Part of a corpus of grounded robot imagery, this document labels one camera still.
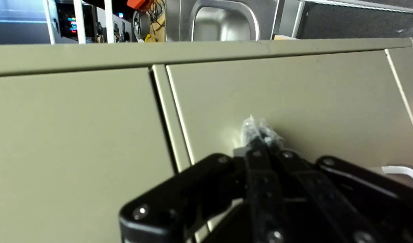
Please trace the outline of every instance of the stainless steel sink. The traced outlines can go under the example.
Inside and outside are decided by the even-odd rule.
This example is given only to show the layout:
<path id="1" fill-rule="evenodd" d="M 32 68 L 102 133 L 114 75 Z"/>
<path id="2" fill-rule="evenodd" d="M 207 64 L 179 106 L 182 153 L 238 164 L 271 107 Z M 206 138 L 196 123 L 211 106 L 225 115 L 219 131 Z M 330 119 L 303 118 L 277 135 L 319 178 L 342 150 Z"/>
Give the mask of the stainless steel sink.
<path id="1" fill-rule="evenodd" d="M 171 0 L 165 3 L 165 41 L 271 39 L 280 0 Z"/>
<path id="2" fill-rule="evenodd" d="M 253 27 L 238 11 L 202 7 L 191 30 L 191 41 L 250 41 L 254 39 Z"/>

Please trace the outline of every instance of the white cable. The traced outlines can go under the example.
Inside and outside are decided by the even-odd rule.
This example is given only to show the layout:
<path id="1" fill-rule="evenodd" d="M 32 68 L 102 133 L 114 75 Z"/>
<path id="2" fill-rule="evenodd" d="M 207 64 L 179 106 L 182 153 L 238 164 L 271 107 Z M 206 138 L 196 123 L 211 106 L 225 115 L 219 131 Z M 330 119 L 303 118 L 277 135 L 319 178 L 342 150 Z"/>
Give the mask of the white cable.
<path id="1" fill-rule="evenodd" d="M 111 0 L 103 0 L 103 11 L 105 11 L 105 18 L 106 18 L 107 43 L 114 43 Z"/>
<path id="2" fill-rule="evenodd" d="M 413 169 L 407 166 L 381 166 L 384 174 L 403 174 L 413 180 Z"/>
<path id="3" fill-rule="evenodd" d="M 48 41 L 49 41 L 49 45 L 55 45 L 55 34 L 53 34 L 52 22 L 49 19 L 49 10 L 48 10 L 47 0 L 43 0 L 43 8 L 44 8 L 45 23 L 47 23 Z"/>
<path id="4" fill-rule="evenodd" d="M 74 6 L 75 26 L 76 26 L 76 41 L 79 45 L 83 45 L 86 43 L 86 34 L 84 34 L 82 2 L 72 0 L 72 6 Z"/>

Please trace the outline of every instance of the cabinet drawer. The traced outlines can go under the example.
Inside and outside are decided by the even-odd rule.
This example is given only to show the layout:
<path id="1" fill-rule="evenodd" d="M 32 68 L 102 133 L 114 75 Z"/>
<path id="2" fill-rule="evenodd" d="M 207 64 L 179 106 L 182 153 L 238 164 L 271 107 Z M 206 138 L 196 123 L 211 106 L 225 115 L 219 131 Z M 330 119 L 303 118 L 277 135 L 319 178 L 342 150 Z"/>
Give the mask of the cabinet drawer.
<path id="1" fill-rule="evenodd" d="M 191 162 L 238 146 L 264 119 L 314 161 L 413 165 L 413 126 L 384 52 L 167 66 Z"/>
<path id="2" fill-rule="evenodd" d="M 118 242 L 171 174 L 146 69 L 0 79 L 0 242 Z"/>

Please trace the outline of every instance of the metal panel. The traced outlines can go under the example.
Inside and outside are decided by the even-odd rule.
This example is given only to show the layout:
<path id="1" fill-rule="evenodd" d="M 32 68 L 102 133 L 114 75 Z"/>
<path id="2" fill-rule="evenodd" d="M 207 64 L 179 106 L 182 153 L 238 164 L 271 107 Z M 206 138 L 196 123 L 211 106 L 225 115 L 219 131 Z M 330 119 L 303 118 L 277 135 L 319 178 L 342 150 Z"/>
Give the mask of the metal panel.
<path id="1" fill-rule="evenodd" d="M 279 35 L 287 35 L 291 37 L 292 31 L 299 25 L 299 15 L 302 11 L 299 0 L 287 0 L 283 3 L 283 15 L 280 18 L 280 22 L 275 25 L 275 33 Z M 342 7 L 353 7 L 353 8 L 361 8 L 361 10 L 372 10 L 372 11 L 387 11 L 387 12 L 406 12 L 413 14 L 413 8 L 403 8 L 396 6 L 387 6 L 387 4 L 377 4 L 372 2 L 364 2 L 364 0 L 306 0 L 306 3 L 318 3 L 325 6 L 342 6 Z"/>
<path id="2" fill-rule="evenodd" d="M 411 46 L 410 39 L 0 46 L 0 76 L 379 50 L 406 46 Z"/>
<path id="3" fill-rule="evenodd" d="M 413 49 L 387 50 L 395 81 L 413 122 Z"/>
<path id="4" fill-rule="evenodd" d="M 171 174 L 146 69 L 0 79 L 0 242 L 118 242 Z"/>
<path id="5" fill-rule="evenodd" d="M 253 115 L 310 161 L 331 154 L 366 168 L 413 165 L 413 127 L 384 52 L 168 70 L 191 161 L 230 154 Z"/>
<path id="6" fill-rule="evenodd" d="M 178 172 L 182 172 L 190 166 L 188 154 L 182 138 L 182 129 L 178 119 L 178 112 L 173 104 L 173 97 L 169 91 L 169 84 L 164 65 L 152 66 L 153 79 L 157 88 L 157 96 L 161 104 L 163 116 L 165 120 L 165 129 L 169 134 L 169 143 L 176 161 Z"/>

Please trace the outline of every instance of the cabinet door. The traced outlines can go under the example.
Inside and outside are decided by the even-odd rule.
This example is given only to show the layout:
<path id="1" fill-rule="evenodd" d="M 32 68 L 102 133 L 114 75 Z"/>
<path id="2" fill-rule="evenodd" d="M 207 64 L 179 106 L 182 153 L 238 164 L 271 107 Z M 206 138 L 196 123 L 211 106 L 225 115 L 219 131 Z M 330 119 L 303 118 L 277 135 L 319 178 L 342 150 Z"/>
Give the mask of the cabinet door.
<path id="1" fill-rule="evenodd" d="M 413 126 L 384 52 L 167 66 L 195 162 L 240 146 L 241 123 L 264 119 L 314 161 L 413 165 Z"/>
<path id="2" fill-rule="evenodd" d="M 0 79 L 0 242 L 118 242 L 171 174 L 146 69 Z"/>

